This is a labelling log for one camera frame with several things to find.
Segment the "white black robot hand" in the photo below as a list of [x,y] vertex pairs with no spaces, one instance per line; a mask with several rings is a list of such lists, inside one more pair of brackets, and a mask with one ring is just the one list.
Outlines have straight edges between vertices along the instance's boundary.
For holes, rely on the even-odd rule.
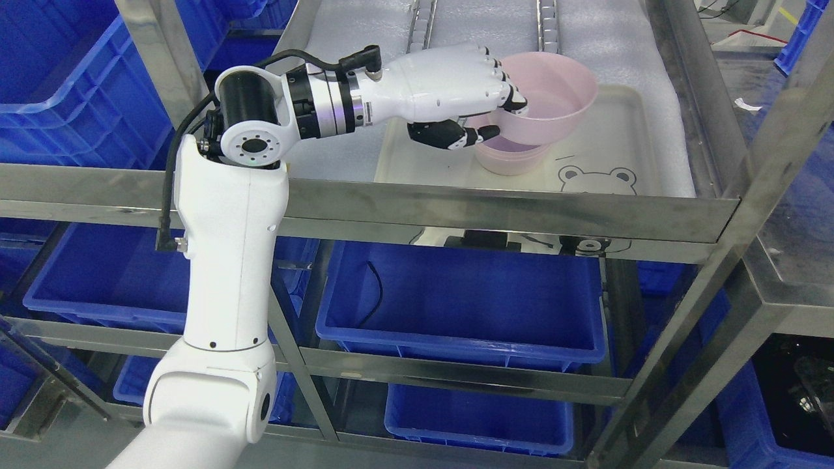
[[526,115],[528,102],[489,48],[454,44],[408,53],[361,72],[352,89],[356,125],[392,118],[407,122],[409,137],[436,149],[458,150],[498,135],[497,125],[469,128],[459,119],[503,109]]

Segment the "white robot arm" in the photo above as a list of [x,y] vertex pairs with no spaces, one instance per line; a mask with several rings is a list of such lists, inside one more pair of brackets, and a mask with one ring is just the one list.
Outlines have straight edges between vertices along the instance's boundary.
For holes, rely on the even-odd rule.
[[190,262],[184,335],[152,372],[144,428],[112,468],[233,468],[262,439],[277,385],[268,298],[289,198],[282,158],[301,139],[364,123],[353,71],[235,66],[215,92],[220,154],[191,134],[175,153],[172,196],[185,231],[173,244]]

